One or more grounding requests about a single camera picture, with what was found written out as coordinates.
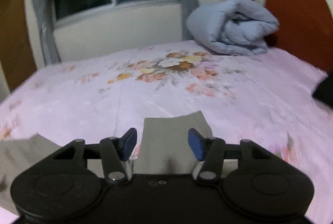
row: wooden door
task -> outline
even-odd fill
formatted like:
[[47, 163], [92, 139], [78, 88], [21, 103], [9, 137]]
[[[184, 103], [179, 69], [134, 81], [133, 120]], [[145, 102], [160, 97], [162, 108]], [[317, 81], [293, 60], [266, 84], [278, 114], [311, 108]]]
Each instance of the wooden door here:
[[0, 0], [0, 62], [10, 91], [36, 70], [24, 0]]

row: white flower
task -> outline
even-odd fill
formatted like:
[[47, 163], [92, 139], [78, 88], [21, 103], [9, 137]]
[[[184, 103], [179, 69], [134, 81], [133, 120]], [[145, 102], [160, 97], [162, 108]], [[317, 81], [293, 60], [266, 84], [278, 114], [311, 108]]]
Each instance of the white flower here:
[[177, 58], [168, 58], [166, 60], [163, 60], [158, 63], [158, 66], [160, 67], [171, 67], [171, 66], [177, 66], [181, 63], [180, 59]]

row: bed sheet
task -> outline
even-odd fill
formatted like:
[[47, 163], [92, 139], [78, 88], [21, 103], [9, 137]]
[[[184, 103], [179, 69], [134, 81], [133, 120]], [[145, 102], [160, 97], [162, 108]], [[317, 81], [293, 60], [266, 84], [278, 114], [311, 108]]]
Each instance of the bed sheet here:
[[305, 172], [315, 185], [307, 216], [333, 220], [333, 112], [312, 99], [326, 73], [272, 48], [216, 56], [193, 41], [116, 52], [38, 71], [0, 106], [2, 139], [39, 133], [63, 146], [138, 130], [144, 118], [201, 110], [227, 143], [251, 139]]

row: blanket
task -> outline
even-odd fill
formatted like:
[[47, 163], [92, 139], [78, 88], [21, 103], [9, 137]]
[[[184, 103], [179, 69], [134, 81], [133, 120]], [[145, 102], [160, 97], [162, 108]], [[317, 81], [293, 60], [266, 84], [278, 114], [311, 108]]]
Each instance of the blanket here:
[[251, 0], [228, 0], [203, 5], [187, 21], [193, 37], [221, 54], [266, 53], [264, 36], [276, 32], [279, 21], [261, 4]]

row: window sill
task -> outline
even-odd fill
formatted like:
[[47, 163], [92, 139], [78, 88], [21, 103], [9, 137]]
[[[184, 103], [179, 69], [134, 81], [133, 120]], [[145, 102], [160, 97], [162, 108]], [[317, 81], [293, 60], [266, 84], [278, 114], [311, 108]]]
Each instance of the window sill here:
[[89, 9], [89, 10], [85, 10], [85, 11], [58, 19], [55, 22], [54, 29], [72, 25], [73, 23], [80, 22], [84, 19], [96, 17], [98, 15], [102, 15], [105, 13], [109, 13], [109, 12], [124, 9], [124, 8], [162, 6], [162, 5], [169, 5], [169, 4], [180, 4], [180, 0], [137, 0], [137, 1], [131, 1], [131, 2], [124, 2], [124, 3], [118, 4], [118, 5], [113, 5], [113, 4], [103, 5], [100, 7], [95, 7], [95, 8]]

